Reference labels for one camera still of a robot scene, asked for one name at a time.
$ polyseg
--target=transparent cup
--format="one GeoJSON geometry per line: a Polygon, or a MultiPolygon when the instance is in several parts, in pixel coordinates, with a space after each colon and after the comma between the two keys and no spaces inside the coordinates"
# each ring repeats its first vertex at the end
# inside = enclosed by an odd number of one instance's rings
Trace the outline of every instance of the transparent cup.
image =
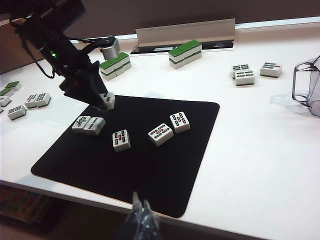
{"type": "Polygon", "coordinates": [[[292,99],[308,107],[313,115],[320,117],[320,56],[301,62],[295,66],[293,71],[292,99]],[[297,72],[310,72],[308,94],[296,93],[297,72]]]}

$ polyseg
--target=cylindrical object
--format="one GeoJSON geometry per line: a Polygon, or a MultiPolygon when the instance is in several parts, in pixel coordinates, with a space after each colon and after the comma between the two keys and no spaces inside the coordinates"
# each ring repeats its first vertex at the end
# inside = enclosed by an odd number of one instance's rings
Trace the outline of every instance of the cylindrical object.
{"type": "Polygon", "coordinates": [[[118,57],[120,52],[120,46],[118,39],[115,39],[112,46],[102,47],[100,52],[103,54],[105,60],[110,60],[118,57]]]}

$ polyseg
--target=stack of mahjong tiles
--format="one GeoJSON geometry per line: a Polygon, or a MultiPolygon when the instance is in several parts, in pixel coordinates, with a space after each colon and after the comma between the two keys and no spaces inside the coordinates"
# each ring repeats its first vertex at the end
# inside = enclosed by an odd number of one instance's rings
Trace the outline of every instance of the stack of mahjong tiles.
{"type": "Polygon", "coordinates": [[[188,41],[168,52],[170,65],[174,69],[201,58],[202,44],[197,40],[188,41]]]}
{"type": "Polygon", "coordinates": [[[120,52],[118,57],[100,64],[101,74],[106,80],[111,80],[123,74],[129,68],[131,68],[130,58],[129,55],[124,52],[120,52]]]}

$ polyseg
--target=gray wall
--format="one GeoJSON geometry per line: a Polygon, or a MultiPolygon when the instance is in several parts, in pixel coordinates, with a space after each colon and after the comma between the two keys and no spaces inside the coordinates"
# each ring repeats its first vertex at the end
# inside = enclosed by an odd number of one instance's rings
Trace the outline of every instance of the gray wall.
{"type": "Polygon", "coordinates": [[[235,18],[236,23],[320,16],[320,0],[82,0],[86,14],[66,35],[102,37],[135,29],[235,18]]]}

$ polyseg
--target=floor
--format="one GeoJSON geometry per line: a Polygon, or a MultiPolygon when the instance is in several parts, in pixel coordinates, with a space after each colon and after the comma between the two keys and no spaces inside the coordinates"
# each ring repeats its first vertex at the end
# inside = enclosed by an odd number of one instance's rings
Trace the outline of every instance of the floor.
{"type": "MultiPolygon", "coordinates": [[[[59,216],[44,219],[45,227],[41,230],[32,228],[7,218],[0,218],[1,240],[111,240],[117,233],[126,215],[97,207],[64,201],[63,211],[59,216]]],[[[53,206],[53,215],[61,210],[53,206]]],[[[242,237],[222,237],[201,230],[173,226],[161,223],[160,232],[164,240],[231,240],[253,239],[242,237]]]]}

